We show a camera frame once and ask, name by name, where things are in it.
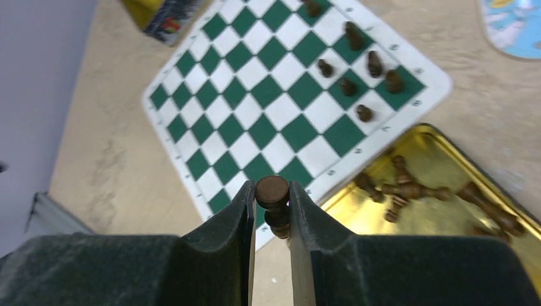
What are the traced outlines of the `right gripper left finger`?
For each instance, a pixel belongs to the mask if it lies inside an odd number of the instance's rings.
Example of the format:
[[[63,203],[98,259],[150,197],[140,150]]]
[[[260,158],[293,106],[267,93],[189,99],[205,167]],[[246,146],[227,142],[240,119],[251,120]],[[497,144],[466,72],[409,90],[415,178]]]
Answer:
[[[48,235],[1,260],[2,305],[249,305],[255,184],[193,231]]]

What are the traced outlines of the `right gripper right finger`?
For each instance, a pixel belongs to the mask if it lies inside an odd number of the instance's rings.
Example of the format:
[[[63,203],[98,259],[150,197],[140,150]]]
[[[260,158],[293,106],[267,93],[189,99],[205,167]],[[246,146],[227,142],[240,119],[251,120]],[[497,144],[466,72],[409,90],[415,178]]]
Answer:
[[[539,305],[515,252],[480,236],[358,235],[290,183],[295,305]]]

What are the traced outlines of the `brown chess knight piece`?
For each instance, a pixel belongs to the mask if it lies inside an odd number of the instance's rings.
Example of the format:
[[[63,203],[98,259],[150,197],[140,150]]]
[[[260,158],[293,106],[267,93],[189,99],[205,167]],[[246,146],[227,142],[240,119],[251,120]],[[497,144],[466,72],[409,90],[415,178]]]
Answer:
[[[378,52],[371,50],[367,54],[367,70],[371,77],[380,77],[383,73],[383,64],[378,55]]]

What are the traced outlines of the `gold tin brown pieces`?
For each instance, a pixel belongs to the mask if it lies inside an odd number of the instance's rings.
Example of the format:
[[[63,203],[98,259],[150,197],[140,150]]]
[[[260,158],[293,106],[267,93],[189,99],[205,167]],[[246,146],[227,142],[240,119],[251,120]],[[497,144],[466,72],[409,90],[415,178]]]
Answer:
[[[404,132],[322,207],[358,234],[499,238],[540,285],[539,222],[430,124]]]

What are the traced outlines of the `brown chess pieces pile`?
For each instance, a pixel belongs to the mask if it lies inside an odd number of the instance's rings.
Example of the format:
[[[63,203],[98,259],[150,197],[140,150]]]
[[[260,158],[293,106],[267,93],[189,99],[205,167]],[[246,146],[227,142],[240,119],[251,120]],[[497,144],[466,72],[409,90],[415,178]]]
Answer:
[[[394,156],[391,163],[395,169],[395,182],[393,184],[382,184],[381,188],[377,188],[372,178],[364,172],[359,173],[353,179],[353,183],[359,189],[368,193],[374,202],[383,203],[386,195],[391,197],[392,206],[384,215],[386,221],[397,222],[400,210],[412,200],[435,198],[440,201],[450,201],[452,199],[453,192],[448,187],[431,188],[419,183],[408,171],[406,160],[402,155]],[[526,233],[526,229],[518,220],[518,217],[487,198],[476,183],[468,182],[455,195],[476,205],[503,232],[516,237],[523,236]]]

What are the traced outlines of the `green white chess mat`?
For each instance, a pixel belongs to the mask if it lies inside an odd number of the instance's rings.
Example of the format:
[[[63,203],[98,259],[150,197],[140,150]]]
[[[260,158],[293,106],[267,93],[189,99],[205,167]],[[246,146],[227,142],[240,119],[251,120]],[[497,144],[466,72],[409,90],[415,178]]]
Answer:
[[[309,18],[300,1],[217,1],[146,88],[144,109],[203,221],[245,181],[268,175],[321,203],[451,93],[446,72],[359,2],[320,6]],[[364,39],[360,51],[348,46],[347,21]],[[377,78],[371,50],[383,64]],[[397,94],[385,88],[390,69],[403,79]],[[343,77],[356,95],[342,93]],[[358,105],[372,121],[359,120]]]

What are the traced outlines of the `gold tin white pieces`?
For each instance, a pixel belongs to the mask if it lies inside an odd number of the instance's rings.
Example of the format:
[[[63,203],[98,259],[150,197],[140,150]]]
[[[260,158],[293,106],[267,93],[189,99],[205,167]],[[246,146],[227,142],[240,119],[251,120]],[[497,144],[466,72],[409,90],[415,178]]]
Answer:
[[[121,0],[123,8],[146,36],[172,47],[209,3],[206,0]]]

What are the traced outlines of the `blue white packaged item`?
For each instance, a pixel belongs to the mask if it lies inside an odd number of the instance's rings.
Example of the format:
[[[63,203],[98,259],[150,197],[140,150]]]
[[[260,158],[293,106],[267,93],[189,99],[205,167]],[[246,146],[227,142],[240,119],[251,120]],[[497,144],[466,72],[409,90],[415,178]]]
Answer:
[[[479,1],[486,38],[512,57],[540,59],[540,1]]]

